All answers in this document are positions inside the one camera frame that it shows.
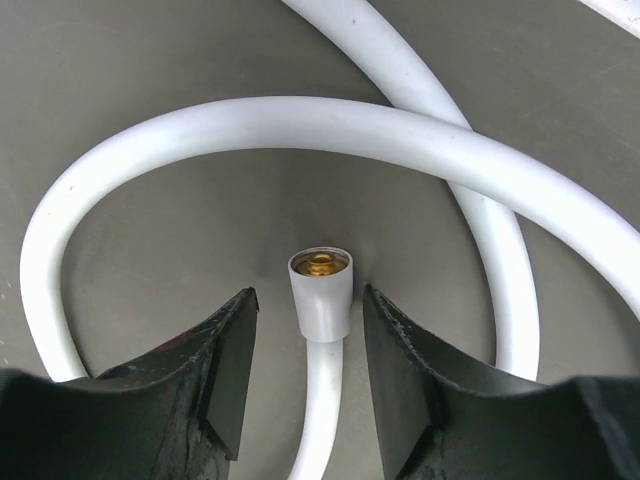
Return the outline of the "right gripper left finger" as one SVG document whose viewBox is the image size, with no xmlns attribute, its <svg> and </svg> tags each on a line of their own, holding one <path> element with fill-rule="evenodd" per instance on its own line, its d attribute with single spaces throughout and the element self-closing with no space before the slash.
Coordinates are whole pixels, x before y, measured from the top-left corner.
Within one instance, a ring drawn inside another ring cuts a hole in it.
<svg viewBox="0 0 640 480">
<path fill-rule="evenodd" d="M 209 318 L 95 378 L 1 372 L 5 479 L 225 479 L 239 454 L 259 306 Z"/>
</svg>

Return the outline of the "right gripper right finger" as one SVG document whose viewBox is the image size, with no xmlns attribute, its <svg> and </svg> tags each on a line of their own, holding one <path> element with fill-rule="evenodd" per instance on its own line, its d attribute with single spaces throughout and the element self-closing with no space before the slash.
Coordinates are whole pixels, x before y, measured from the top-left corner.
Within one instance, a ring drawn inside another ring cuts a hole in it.
<svg viewBox="0 0 640 480">
<path fill-rule="evenodd" d="M 422 328 L 373 287 L 363 319 L 386 478 L 638 477 L 637 378 L 518 378 Z"/>
</svg>

